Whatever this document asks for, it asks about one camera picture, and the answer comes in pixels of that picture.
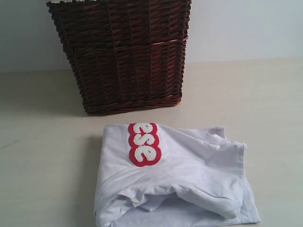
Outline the white shirt with red trim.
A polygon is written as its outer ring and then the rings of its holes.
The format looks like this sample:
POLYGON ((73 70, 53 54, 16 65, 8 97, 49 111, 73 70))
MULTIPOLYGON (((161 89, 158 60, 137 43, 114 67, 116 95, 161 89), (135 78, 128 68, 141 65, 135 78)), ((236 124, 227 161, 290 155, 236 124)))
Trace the white shirt with red trim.
POLYGON ((244 143, 223 127, 156 123, 104 128, 98 227, 216 227, 260 222, 244 173, 244 143))

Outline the dark brown wicker basket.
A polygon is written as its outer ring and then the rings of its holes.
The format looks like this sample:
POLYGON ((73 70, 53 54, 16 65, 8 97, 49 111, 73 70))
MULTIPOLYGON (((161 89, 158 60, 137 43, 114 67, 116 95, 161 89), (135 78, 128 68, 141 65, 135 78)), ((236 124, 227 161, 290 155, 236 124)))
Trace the dark brown wicker basket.
POLYGON ((119 114, 180 103, 191 1, 46 4, 86 113, 119 114))

